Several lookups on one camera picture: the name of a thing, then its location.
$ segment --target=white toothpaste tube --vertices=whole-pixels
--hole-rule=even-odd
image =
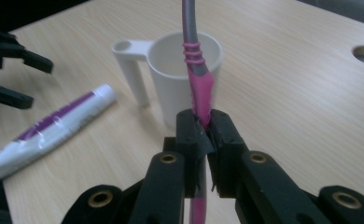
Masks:
[[[0,179],[14,174],[64,143],[116,98],[112,88],[104,84],[37,122],[1,149]]]

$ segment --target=metal screw hole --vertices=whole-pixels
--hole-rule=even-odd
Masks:
[[[100,190],[90,196],[88,204],[93,208],[104,207],[112,202],[112,199],[113,194],[110,190]]]
[[[164,163],[173,163],[176,161],[176,156],[172,154],[167,154],[161,156],[160,160]]]
[[[250,159],[257,163],[264,163],[267,161],[267,158],[260,154],[251,154]]]
[[[362,203],[351,194],[337,191],[332,194],[332,197],[334,201],[350,209],[358,209],[362,206]]]

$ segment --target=wooden table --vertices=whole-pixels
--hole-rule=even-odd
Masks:
[[[225,53],[215,108],[231,115],[248,147],[272,155],[313,194],[329,185],[364,194],[364,63],[352,53],[364,45],[364,24],[290,0],[196,5],[198,30],[217,38]],[[163,137],[175,130],[162,121],[149,76],[151,105],[137,105],[110,47],[180,29],[180,1],[98,0],[13,32],[55,67],[46,75],[5,60],[0,85],[33,96],[35,104],[0,105],[0,148],[103,83],[119,95],[73,139],[5,180],[14,223],[60,223],[86,189],[126,189],[145,176]],[[208,200],[207,223],[238,222],[233,200],[215,193]]]

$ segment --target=cup rim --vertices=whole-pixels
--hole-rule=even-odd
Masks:
[[[164,77],[167,77],[167,78],[170,78],[170,79],[175,79],[175,80],[187,80],[187,79],[189,79],[188,71],[187,71],[187,73],[185,75],[182,75],[182,76],[170,76],[170,75],[168,75],[166,73],[163,73],[162,71],[159,71],[158,69],[156,69],[153,66],[152,62],[149,60],[150,52],[152,51],[153,47],[156,46],[157,43],[161,42],[163,39],[168,38],[170,36],[180,35],[180,34],[183,34],[183,32],[182,31],[174,31],[174,32],[171,32],[169,34],[162,35],[159,38],[155,39],[153,44],[150,46],[149,51],[147,52],[147,64],[150,66],[151,69],[156,71],[156,73],[158,75],[161,75],[161,76],[164,76]],[[220,43],[213,36],[211,36],[211,35],[209,35],[209,34],[207,34],[205,32],[200,32],[200,31],[197,32],[197,34],[198,35],[204,35],[205,37],[208,37],[209,39],[214,41],[218,46],[219,54],[217,56],[217,59],[215,60],[215,62],[213,64],[211,64],[211,66],[207,65],[209,71],[215,71],[216,67],[219,67],[222,60],[223,60],[223,48],[220,45]]]

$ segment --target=toothbrush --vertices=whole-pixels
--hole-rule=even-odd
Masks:
[[[182,1],[182,21],[185,48],[185,63],[187,64],[189,83],[191,88],[192,110],[199,119],[200,124],[206,130],[210,121],[211,90],[214,85],[214,77],[209,72],[203,53],[200,50],[200,42],[197,37],[195,2],[194,0]],[[204,224],[206,214],[206,184],[205,184],[205,160],[201,161],[199,174],[199,188],[196,188],[194,198],[190,201],[190,224]]]

